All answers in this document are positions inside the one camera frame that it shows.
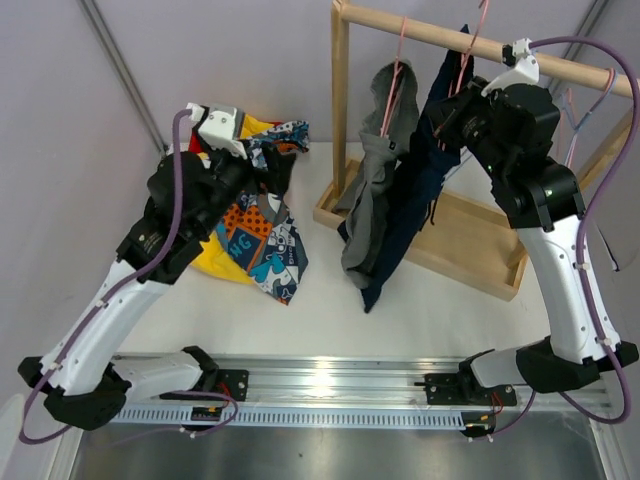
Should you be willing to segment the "patterned blue orange shorts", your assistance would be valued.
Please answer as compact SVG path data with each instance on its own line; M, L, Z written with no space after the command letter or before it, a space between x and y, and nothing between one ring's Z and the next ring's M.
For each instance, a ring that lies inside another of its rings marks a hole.
M242 140L257 170L267 169L262 147L293 159L309 147L309 124L279 123ZM296 221L282 193L252 188L239 195L217 229L221 246L253 283L287 305L298 290L308 258Z

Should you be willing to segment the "yellow shorts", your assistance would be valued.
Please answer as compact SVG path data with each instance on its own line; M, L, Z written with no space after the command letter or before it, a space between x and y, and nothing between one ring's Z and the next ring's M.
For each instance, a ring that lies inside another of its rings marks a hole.
M263 122L246 114L241 127L241 139L273 127L274 123ZM212 234L208 242L201 244L203 252L191 263L197 271L214 278L231 281L243 285L251 285L252 279L239 267L221 246L216 234Z

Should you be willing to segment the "navy blue shorts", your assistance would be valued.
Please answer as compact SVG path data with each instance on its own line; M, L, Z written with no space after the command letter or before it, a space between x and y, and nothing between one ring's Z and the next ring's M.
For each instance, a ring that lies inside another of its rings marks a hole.
M461 163L459 149L440 143L433 135L426 109L419 105L418 109L419 119L410 136L409 150L399 157L387 193L387 227L374 264L373 280L363 289L353 284L360 292L366 312L378 302L384 284L399 266L415 236L432 221L444 181Z

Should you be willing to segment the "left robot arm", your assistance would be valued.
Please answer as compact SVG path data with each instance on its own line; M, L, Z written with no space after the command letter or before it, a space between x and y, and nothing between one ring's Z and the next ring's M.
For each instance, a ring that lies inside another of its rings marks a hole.
M65 428L109 423L131 402L168 395L209 398L219 367L197 346L143 360L114 355L145 312L203 251L224 214L245 190L283 194L296 156L268 142L266 165L227 150L203 160L180 150L165 156L147 181L143 216L116 250L102 287L72 330L42 357L26 357L18 372Z

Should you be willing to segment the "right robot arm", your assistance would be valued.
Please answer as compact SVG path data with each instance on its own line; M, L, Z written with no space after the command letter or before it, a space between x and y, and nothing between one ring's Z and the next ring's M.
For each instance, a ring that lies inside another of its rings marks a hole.
M577 390L616 366L638 361L608 318L588 247L578 241L586 207L574 173L549 157L560 118L549 92L514 84L489 94L474 78L458 94L426 108L434 136L468 149L491 180L491 193L534 266L550 334L488 351L462 363L458 395L479 403L493 387L527 385L538 393Z

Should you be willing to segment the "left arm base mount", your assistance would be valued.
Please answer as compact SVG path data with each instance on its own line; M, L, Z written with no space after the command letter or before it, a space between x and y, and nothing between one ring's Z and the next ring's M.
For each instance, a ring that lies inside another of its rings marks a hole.
M249 386L249 371L240 369L216 369L205 372L196 385L186 393L168 392L161 394L163 400L204 400L221 401L211 393L225 395L237 402L246 400Z

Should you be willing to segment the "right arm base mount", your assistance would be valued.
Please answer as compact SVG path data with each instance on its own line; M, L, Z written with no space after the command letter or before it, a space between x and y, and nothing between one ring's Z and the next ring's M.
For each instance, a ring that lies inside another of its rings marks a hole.
M483 387L462 373L427 373L414 385L425 391L429 405L487 407L517 405L517 395L512 385Z

